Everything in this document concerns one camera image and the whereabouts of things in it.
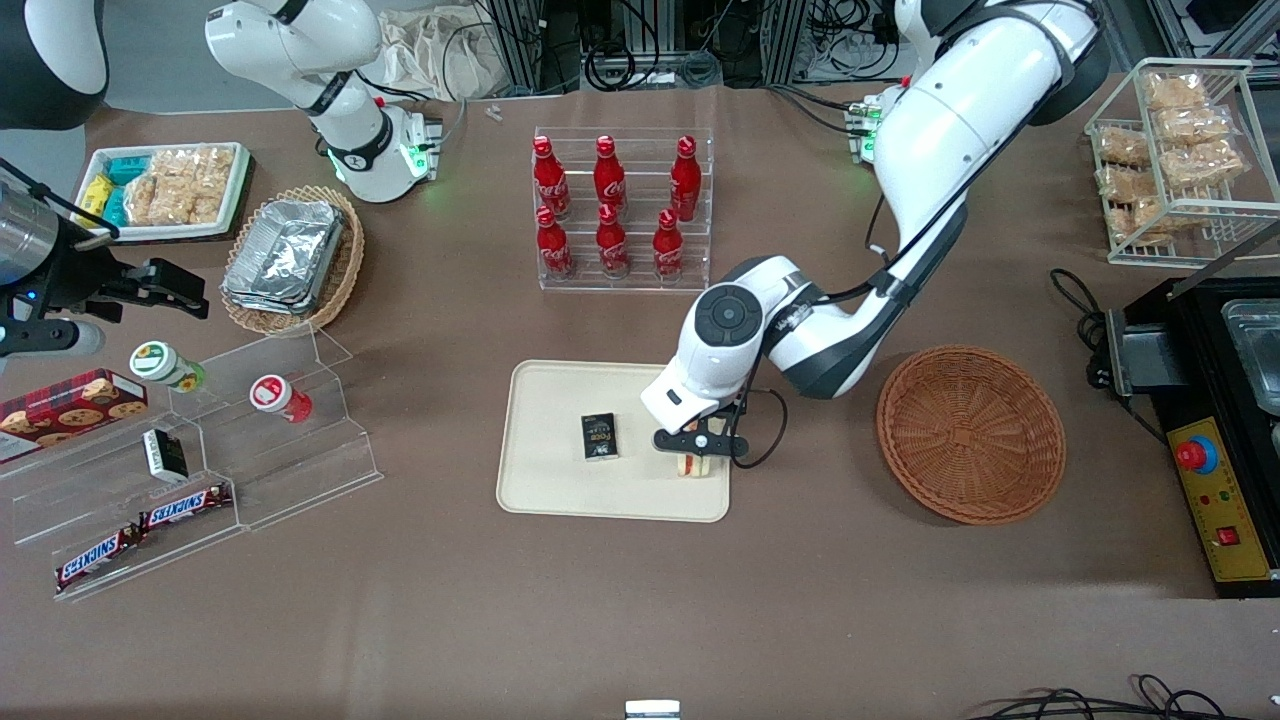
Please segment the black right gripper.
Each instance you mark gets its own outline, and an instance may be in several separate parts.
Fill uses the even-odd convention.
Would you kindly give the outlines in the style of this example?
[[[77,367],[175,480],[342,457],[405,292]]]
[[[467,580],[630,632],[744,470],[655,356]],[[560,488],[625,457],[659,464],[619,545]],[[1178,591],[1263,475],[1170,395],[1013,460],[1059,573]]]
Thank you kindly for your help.
[[[137,284],[133,266],[111,251],[76,246],[91,236],[78,225],[60,225],[52,250],[41,266],[40,311],[82,313],[87,302],[122,302],[143,307],[169,307],[197,320],[209,318],[205,279],[161,258],[148,260],[148,284]]]

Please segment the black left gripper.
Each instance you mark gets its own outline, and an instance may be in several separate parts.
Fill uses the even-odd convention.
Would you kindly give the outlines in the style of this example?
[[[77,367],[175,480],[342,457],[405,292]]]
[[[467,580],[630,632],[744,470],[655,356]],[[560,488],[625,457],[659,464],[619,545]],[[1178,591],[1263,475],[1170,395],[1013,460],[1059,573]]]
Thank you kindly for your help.
[[[733,436],[736,433],[733,429],[735,423],[745,411],[746,401],[748,395],[736,395],[732,400],[726,400],[714,411],[703,413],[692,421],[692,432],[705,436]],[[684,454],[675,455],[675,474],[676,477],[684,477]],[[717,478],[721,480],[730,478],[728,457],[717,459]]]

